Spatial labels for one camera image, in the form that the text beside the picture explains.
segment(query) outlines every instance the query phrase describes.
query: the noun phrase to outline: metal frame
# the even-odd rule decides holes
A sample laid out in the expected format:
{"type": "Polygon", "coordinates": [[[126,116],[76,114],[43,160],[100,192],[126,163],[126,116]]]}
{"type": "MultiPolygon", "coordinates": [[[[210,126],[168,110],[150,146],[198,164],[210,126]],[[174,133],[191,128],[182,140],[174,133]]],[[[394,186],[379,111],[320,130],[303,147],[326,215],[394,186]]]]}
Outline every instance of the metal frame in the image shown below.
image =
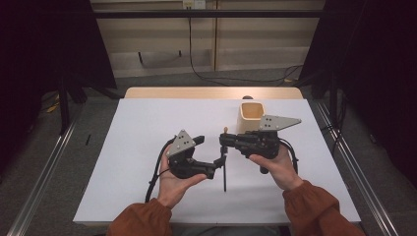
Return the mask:
{"type": "Polygon", "coordinates": [[[95,10],[98,19],[134,18],[339,18],[340,12],[323,10],[163,10],[108,11],[95,10]]]}
{"type": "Polygon", "coordinates": [[[31,219],[34,216],[36,209],[39,206],[42,197],[46,191],[49,181],[52,178],[54,170],[58,165],[59,159],[64,153],[67,143],[70,141],[70,138],[75,128],[75,124],[81,116],[83,107],[83,105],[77,107],[78,109],[75,112],[73,121],[70,123],[65,133],[59,136],[54,150],[49,155],[49,158],[45,166],[43,167],[43,170],[39,178],[34,184],[33,189],[31,190],[30,195],[26,200],[24,206],[21,208],[18,215],[16,216],[15,221],[12,224],[12,227],[7,233],[7,236],[23,236],[26,234],[31,219]]]}
{"type": "MultiPolygon", "coordinates": [[[[326,125],[330,126],[332,123],[330,118],[328,117],[328,109],[323,103],[317,103],[317,106],[326,125]]],[[[375,220],[379,224],[382,232],[385,236],[397,236],[398,232],[396,231],[389,217],[389,214],[387,213],[380,199],[377,197],[377,194],[375,193],[374,189],[371,187],[371,184],[365,177],[364,172],[359,166],[359,163],[356,161],[356,158],[350,150],[349,146],[347,145],[346,140],[343,138],[341,134],[338,133],[337,129],[331,129],[330,133],[334,141],[336,142],[337,140],[337,148],[339,149],[343,160],[349,168],[349,171],[352,174],[353,179],[355,180],[362,194],[362,197],[365,199],[369,209],[371,210],[375,220]]]]}

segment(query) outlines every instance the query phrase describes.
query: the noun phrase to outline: gray bracket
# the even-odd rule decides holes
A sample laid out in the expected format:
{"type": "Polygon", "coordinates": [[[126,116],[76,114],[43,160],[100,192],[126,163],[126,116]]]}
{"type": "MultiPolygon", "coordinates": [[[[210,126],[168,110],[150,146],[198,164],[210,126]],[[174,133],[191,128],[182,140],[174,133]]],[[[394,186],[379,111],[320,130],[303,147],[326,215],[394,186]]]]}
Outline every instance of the gray bracket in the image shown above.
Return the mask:
{"type": "Polygon", "coordinates": [[[301,123],[301,119],[282,116],[263,115],[260,131],[279,131],[301,123]]]}
{"type": "Polygon", "coordinates": [[[193,141],[190,135],[187,134],[185,130],[181,130],[169,148],[168,152],[166,153],[166,156],[169,157],[186,149],[192,148],[195,145],[196,143],[193,141]]]}

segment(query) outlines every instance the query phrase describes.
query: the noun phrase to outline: person's left hand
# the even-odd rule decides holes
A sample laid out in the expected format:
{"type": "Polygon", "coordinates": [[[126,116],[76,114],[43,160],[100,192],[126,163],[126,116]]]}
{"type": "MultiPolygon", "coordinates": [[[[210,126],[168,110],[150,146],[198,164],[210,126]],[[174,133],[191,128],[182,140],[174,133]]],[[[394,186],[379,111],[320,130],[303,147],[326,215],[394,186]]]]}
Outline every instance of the person's left hand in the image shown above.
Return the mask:
{"type": "Polygon", "coordinates": [[[188,179],[178,179],[171,173],[165,171],[169,169],[168,157],[166,152],[169,150],[168,146],[163,152],[159,167],[159,194],[157,200],[165,207],[173,209],[184,197],[185,192],[203,180],[207,179],[205,174],[198,174],[188,179]]]}

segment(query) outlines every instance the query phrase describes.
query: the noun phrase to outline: cup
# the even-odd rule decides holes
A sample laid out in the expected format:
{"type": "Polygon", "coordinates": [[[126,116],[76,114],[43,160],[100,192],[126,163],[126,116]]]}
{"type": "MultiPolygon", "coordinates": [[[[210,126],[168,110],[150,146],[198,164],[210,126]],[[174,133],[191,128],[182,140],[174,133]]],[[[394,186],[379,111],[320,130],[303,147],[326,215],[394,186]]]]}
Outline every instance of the cup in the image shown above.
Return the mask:
{"type": "Polygon", "coordinates": [[[259,102],[252,101],[240,104],[236,133],[244,134],[246,131],[259,130],[261,118],[264,114],[264,106],[259,102]]]}

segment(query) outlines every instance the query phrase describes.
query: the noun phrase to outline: hand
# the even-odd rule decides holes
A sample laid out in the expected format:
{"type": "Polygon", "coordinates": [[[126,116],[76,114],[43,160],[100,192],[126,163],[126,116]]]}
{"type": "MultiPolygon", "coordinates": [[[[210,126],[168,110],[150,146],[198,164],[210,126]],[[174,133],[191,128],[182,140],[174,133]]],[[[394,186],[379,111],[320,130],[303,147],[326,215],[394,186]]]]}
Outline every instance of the hand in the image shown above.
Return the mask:
{"type": "Polygon", "coordinates": [[[266,168],[282,190],[292,190],[304,183],[295,172],[288,149],[283,145],[279,146],[278,155],[274,159],[266,159],[258,154],[251,154],[249,159],[266,168]]]}
{"type": "Polygon", "coordinates": [[[169,169],[168,157],[166,156],[169,147],[165,149],[160,161],[159,174],[163,173],[159,176],[159,194],[157,200],[163,206],[173,209],[191,186],[207,179],[207,176],[205,174],[198,174],[188,179],[178,179],[171,171],[165,171],[169,169]]]}

